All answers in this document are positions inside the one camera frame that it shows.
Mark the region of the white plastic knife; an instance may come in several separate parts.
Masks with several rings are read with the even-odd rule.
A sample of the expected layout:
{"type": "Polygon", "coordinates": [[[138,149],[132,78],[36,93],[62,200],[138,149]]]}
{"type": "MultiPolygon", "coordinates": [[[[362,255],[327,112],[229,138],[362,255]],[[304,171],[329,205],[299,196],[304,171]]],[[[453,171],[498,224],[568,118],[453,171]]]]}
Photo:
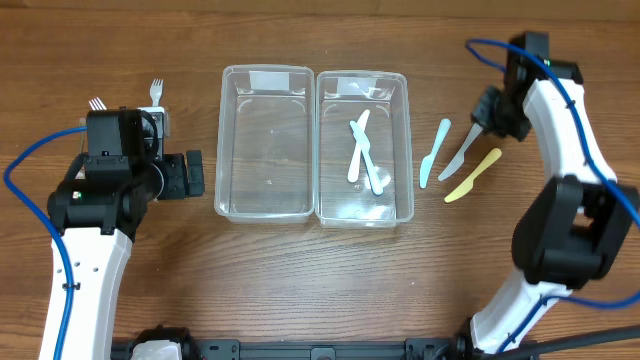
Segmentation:
{"type": "MultiPolygon", "coordinates": [[[[365,109],[357,120],[357,124],[362,130],[366,129],[369,115],[370,115],[370,110],[365,109]]],[[[361,147],[358,143],[356,143],[354,146],[354,151],[352,154],[351,162],[350,162],[348,173],[347,173],[347,180],[350,183],[355,183],[359,178],[360,158],[361,158],[361,147]]]]}

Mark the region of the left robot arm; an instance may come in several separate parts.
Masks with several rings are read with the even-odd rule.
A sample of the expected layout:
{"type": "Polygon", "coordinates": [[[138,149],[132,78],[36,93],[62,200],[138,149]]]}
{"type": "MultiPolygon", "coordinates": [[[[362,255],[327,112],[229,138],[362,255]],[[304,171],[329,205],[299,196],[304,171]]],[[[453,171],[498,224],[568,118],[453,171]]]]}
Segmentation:
{"type": "Polygon", "coordinates": [[[131,256],[139,220],[115,218],[109,200],[107,209],[85,210],[87,190],[68,195],[58,206],[48,205],[54,226],[52,250],[54,274],[39,358],[108,359],[120,284],[131,256]]]}

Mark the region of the pale grey-blue plastic knife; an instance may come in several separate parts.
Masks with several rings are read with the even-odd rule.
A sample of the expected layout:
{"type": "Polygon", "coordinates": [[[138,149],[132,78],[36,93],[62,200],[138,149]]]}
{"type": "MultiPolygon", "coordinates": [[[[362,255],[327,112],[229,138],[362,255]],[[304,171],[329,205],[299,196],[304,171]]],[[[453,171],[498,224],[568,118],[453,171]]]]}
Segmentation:
{"type": "Polygon", "coordinates": [[[464,142],[461,144],[459,150],[456,152],[456,154],[453,156],[449,164],[438,176],[439,181],[444,181],[449,177],[451,177],[464,164],[466,151],[469,149],[469,147],[472,145],[475,139],[482,134],[482,132],[483,132],[483,128],[479,124],[474,123],[472,125],[464,142]]]}

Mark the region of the mint green plastic knife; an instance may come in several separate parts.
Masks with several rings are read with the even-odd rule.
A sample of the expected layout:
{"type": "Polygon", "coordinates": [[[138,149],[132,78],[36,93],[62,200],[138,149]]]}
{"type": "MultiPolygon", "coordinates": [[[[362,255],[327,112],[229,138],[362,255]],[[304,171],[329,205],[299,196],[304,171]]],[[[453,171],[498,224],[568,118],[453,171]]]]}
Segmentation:
{"type": "Polygon", "coordinates": [[[450,127],[451,121],[448,118],[443,118],[437,129],[431,152],[421,161],[419,172],[419,186],[421,189],[425,189],[427,187],[430,172],[433,167],[435,158],[437,157],[440,147],[444,142],[450,127]]]}

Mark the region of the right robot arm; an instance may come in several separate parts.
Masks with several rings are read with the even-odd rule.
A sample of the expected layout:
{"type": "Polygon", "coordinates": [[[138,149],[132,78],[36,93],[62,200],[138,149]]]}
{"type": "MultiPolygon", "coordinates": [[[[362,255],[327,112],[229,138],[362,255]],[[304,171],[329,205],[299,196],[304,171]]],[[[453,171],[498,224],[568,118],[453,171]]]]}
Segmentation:
{"type": "Polygon", "coordinates": [[[494,355],[517,348],[560,301],[624,308],[636,296],[598,302],[575,296],[611,269],[639,208],[639,192],[621,186],[599,150],[574,79],[534,79],[519,90],[487,88],[472,113],[475,126],[522,140],[535,132],[545,185],[517,223],[514,270],[469,322],[474,349],[494,355]]]}

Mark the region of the yellow plastic knife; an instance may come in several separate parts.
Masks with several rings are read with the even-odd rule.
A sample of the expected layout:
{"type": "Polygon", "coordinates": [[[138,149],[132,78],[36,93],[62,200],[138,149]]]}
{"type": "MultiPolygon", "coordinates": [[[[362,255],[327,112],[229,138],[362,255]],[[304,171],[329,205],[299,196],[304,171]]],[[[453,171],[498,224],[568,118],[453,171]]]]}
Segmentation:
{"type": "Polygon", "coordinates": [[[452,203],[467,195],[474,186],[475,180],[502,156],[499,148],[491,149],[477,167],[445,198],[445,203],[452,203]]]}

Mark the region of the light blue plastic knife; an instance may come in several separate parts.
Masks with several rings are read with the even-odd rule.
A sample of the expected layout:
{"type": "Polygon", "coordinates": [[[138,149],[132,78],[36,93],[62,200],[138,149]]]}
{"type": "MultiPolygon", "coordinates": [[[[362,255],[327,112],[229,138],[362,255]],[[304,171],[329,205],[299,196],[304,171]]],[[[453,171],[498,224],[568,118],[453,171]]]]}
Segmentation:
{"type": "Polygon", "coordinates": [[[356,141],[356,144],[359,145],[361,148],[361,154],[366,165],[366,170],[369,177],[372,192],[376,196],[380,196],[383,194],[383,186],[381,185],[376,167],[370,155],[371,143],[365,131],[358,125],[356,121],[351,121],[350,127],[352,129],[353,137],[356,141]]]}

